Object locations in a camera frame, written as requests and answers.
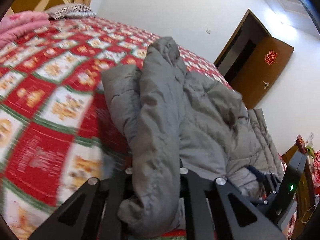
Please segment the grey puffer jacket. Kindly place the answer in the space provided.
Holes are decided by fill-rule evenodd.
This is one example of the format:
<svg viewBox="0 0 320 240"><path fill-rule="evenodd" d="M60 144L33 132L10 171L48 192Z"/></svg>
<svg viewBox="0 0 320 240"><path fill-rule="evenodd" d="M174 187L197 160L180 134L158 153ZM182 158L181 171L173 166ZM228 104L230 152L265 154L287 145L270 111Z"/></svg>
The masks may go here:
<svg viewBox="0 0 320 240"><path fill-rule="evenodd" d="M135 236L184 227L181 167L208 180L226 177L253 198L263 187L248 166L283 178L263 111L248 110L236 91L188 71L171 37L148 47L142 68L119 64L101 77L111 119L132 153L135 195L121 202L118 217Z"/></svg>

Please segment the wooden dresser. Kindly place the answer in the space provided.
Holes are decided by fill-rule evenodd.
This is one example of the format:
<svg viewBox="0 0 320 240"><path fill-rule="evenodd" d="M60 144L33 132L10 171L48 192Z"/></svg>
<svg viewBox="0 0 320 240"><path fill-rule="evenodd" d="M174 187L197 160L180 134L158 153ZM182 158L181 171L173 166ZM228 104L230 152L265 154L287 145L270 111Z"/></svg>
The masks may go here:
<svg viewBox="0 0 320 240"><path fill-rule="evenodd" d="M285 164L289 163L296 151L302 153L301 150L302 146L296 139L295 144L281 156ZM306 161L295 197L297 201L296 220L293 222L293 233L289 239L298 239L307 228L308 223L311 221L312 213L316 209L315 191L308 161Z"/></svg>

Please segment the clutter on dresser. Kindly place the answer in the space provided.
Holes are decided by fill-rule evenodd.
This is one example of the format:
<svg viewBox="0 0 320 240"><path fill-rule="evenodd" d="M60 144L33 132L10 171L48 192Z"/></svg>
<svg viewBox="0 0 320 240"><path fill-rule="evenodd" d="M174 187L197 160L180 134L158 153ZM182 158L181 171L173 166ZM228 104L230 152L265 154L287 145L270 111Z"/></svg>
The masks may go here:
<svg viewBox="0 0 320 240"><path fill-rule="evenodd" d="M315 134L311 132L306 140L299 134L297 140L302 146L301 152L307 156L308 167L315 187L319 186L319 151L313 149Z"/></svg>

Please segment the red patterned bedspread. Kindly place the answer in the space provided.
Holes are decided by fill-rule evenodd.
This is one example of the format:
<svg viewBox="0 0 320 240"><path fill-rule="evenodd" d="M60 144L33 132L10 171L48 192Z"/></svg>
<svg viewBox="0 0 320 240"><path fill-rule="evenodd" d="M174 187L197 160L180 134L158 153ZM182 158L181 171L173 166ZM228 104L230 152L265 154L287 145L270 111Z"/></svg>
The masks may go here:
<svg viewBox="0 0 320 240"><path fill-rule="evenodd" d="M131 152L108 110L101 73L142 69L158 36L103 18L62 19L1 49L1 215L29 236L89 178Z"/></svg>

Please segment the red double happiness decal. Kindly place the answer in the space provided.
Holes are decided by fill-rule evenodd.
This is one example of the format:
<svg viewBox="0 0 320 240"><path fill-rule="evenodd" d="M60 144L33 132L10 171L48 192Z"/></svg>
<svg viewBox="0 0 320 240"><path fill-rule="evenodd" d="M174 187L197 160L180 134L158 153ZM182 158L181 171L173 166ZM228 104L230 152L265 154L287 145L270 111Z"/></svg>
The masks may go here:
<svg viewBox="0 0 320 240"><path fill-rule="evenodd" d="M269 66L275 64L277 61L278 57L278 53L273 51L273 50L270 50L266 55L265 55L265 63L267 63Z"/></svg>

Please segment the brown wooden door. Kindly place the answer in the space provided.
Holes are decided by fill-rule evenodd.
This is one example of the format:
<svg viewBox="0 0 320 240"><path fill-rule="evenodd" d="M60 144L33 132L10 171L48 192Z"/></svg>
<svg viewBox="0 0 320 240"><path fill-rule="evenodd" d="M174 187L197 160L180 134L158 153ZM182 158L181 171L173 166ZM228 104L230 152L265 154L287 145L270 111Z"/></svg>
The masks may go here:
<svg viewBox="0 0 320 240"><path fill-rule="evenodd" d="M273 50L278 53L276 63L269 66L265 63L265 55ZM273 86L283 72L294 48L272 36L264 37L248 57L239 72L229 83L231 87L242 95L247 109L253 109ZM263 81L269 82L264 90Z"/></svg>

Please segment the striped grey pillow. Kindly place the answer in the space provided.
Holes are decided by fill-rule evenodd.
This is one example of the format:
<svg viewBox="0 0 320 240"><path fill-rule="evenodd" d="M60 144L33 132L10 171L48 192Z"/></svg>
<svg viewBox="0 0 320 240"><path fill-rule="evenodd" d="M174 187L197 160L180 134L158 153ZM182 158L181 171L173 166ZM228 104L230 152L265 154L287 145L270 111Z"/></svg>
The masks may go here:
<svg viewBox="0 0 320 240"><path fill-rule="evenodd" d="M82 18L82 17L96 17L97 14L93 10L82 3L68 3L60 4L49 8L45 11L49 18L60 20L62 18Z"/></svg>

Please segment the pink folded quilt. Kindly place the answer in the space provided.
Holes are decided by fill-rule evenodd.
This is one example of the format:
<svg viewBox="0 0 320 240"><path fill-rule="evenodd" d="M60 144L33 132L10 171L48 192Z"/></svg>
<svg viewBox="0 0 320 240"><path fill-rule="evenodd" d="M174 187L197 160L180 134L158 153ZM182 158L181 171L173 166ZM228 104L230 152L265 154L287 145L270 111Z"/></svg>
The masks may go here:
<svg viewBox="0 0 320 240"><path fill-rule="evenodd" d="M1 48L24 34L50 23L45 12L23 11L1 20Z"/></svg>

